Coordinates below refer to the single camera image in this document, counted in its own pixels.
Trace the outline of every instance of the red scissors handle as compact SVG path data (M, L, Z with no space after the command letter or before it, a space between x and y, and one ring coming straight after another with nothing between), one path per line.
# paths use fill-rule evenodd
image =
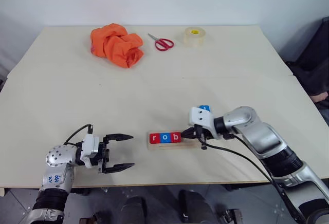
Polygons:
M160 51L166 51L174 46L173 41L168 39L159 39L155 41L155 47Z

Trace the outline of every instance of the scissors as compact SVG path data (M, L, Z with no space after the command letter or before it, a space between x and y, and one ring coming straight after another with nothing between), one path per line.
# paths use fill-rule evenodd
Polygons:
M174 46L174 43L168 39L156 38L155 36L148 34L151 38L155 40L155 47L159 51L167 51Z

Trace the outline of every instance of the scissor blade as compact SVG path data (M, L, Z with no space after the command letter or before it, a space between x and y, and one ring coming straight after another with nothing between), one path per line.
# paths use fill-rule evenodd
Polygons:
M148 33L148 35L149 35L152 39L154 39L154 40L156 40L156 41L159 40L159 38L156 38L155 36L153 36L153 35L151 35L151 34L149 34L149 33Z

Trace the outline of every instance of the red letter block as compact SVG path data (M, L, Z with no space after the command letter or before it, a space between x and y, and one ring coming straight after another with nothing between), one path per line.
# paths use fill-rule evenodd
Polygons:
M180 143L181 141L180 133L170 133L170 137L172 143Z
M160 133L151 133L150 143L160 143Z

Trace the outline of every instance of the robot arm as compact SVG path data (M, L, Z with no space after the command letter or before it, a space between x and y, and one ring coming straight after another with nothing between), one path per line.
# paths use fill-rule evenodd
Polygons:
M324 213L329 216L329 189L251 107L239 107L219 118L214 118L207 110L193 107L190 124L194 125L193 135L186 130L182 137L196 137L203 145L207 138L220 139L226 134L241 134L245 145L268 171L296 222L315 223L310 221Z
M130 138L133 137L125 134L110 134L103 138L103 142L99 142L99 137L93 135L91 126L81 142L61 144L51 148L46 156L47 169L42 186L25 223L61 224L63 222L65 203L73 185L76 166L84 165L88 169L97 166L98 173L105 174L132 167L134 163L106 167L109 161L109 149L106 145L109 140L121 141Z

